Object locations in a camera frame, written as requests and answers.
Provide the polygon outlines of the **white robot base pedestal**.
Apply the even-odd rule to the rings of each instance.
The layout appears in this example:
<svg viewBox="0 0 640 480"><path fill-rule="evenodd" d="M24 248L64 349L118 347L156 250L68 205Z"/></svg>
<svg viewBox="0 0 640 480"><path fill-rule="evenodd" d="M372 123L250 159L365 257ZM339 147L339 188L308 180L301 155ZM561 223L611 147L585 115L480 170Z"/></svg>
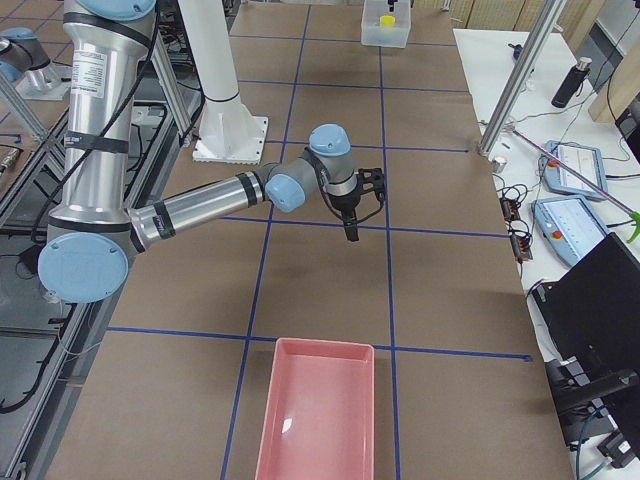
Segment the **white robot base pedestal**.
<svg viewBox="0 0 640 480"><path fill-rule="evenodd" d="M256 165L269 120L241 99L221 1L180 4L205 104L193 157L201 162Z"/></svg>

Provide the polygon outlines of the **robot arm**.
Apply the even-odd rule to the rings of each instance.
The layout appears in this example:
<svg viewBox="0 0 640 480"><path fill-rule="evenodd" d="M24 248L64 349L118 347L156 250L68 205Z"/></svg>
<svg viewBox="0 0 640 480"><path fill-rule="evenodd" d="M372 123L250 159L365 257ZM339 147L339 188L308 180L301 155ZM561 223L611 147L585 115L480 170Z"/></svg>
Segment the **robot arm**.
<svg viewBox="0 0 640 480"><path fill-rule="evenodd" d="M64 174L36 219L47 228L37 276L58 301L103 300L152 245L264 202L287 213L320 194L348 238L357 237L362 176L346 131L318 126L294 161L263 164L268 120L241 100L222 4L183 1L179 10L204 100L194 157L246 164L249 171L127 207L133 97L160 50L160 8L154 1L66 2L63 27L74 52Z"/></svg>

